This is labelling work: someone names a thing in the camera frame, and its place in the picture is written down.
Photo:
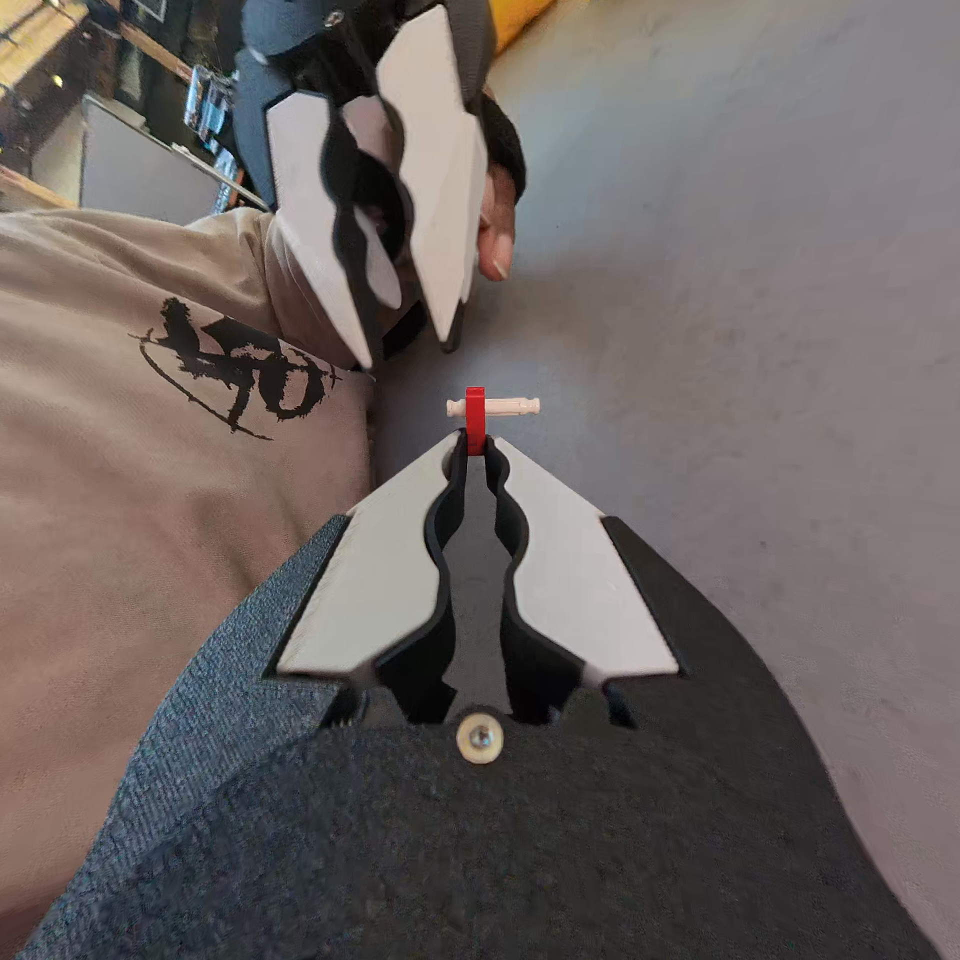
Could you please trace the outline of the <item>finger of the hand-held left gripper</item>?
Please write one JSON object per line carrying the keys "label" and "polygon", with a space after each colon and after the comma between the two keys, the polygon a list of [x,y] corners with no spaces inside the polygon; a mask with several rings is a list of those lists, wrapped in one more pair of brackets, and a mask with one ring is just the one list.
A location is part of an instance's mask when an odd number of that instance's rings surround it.
{"label": "finger of the hand-held left gripper", "polygon": [[363,370],[374,365],[349,276],[335,248],[338,206],[321,177],[330,132],[329,101],[292,92],[266,114],[276,219],[306,282],[337,335]]}
{"label": "finger of the hand-held left gripper", "polygon": [[399,130],[409,253],[441,348],[461,339],[471,297],[488,148],[480,101],[490,67],[487,4],[406,4],[375,67]]}

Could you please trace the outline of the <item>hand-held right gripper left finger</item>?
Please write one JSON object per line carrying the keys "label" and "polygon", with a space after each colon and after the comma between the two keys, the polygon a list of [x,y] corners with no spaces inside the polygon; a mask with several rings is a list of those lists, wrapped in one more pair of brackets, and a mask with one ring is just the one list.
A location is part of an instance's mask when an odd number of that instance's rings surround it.
{"label": "hand-held right gripper left finger", "polygon": [[444,547],[464,516],[469,456],[455,430],[358,502],[294,618],[277,674],[389,690],[413,724],[441,724],[456,633]]}

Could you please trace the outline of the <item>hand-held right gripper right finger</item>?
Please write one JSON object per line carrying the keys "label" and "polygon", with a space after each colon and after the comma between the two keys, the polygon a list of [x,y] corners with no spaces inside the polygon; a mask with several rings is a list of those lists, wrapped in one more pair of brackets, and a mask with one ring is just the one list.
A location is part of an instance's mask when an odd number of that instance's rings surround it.
{"label": "hand-held right gripper right finger", "polygon": [[510,712],[549,724],[577,690],[679,676],[679,658],[618,546],[616,517],[499,437],[486,439],[507,550],[500,646]]}

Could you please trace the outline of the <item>yellow plastic bin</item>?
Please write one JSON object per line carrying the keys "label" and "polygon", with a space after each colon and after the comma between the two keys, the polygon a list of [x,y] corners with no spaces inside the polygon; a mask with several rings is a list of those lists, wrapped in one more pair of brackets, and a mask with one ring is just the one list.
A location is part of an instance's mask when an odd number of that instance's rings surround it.
{"label": "yellow plastic bin", "polygon": [[495,54],[507,49],[533,22],[551,9],[557,2],[541,1],[488,1],[487,5],[496,34]]}

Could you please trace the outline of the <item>white toy rod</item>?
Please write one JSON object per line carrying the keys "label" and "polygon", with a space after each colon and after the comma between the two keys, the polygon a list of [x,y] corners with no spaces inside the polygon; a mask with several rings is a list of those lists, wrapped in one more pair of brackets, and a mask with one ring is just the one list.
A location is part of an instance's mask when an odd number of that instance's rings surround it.
{"label": "white toy rod", "polygon": [[484,417],[517,417],[540,414],[542,404],[539,398],[510,397],[491,398],[486,395],[471,395],[461,399],[446,401],[446,415],[449,418],[465,420],[471,411],[483,408]]}

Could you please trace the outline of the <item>grey desk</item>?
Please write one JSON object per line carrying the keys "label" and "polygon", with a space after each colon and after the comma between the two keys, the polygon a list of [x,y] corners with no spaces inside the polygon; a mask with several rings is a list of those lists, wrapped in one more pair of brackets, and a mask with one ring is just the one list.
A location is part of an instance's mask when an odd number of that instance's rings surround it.
{"label": "grey desk", "polygon": [[386,479],[469,385],[762,655],[958,958],[958,2],[563,2],[498,60],[528,186]]}

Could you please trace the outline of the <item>person's left hand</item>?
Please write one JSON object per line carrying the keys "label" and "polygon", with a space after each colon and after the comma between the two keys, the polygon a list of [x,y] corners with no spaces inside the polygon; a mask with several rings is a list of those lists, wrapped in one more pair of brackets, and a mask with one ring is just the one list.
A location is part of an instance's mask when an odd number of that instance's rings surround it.
{"label": "person's left hand", "polygon": [[477,235],[480,274],[491,282],[509,279],[516,238],[518,193],[509,171],[490,164],[484,185]]}

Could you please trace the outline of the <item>grey panel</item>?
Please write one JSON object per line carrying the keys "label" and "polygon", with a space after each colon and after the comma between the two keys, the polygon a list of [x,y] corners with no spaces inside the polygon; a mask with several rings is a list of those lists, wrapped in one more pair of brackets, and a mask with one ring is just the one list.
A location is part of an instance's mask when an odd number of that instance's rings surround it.
{"label": "grey panel", "polygon": [[162,143],[98,97],[85,94],[80,109],[79,208],[180,226],[225,211],[232,199],[268,210],[235,179]]}

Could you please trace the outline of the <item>beige printed sweatshirt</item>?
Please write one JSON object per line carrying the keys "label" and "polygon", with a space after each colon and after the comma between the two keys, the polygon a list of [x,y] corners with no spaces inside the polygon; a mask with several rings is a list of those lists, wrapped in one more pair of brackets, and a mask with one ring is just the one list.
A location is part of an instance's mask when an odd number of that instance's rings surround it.
{"label": "beige printed sweatshirt", "polygon": [[372,484],[274,215],[2,215],[2,958],[64,892],[232,609]]}

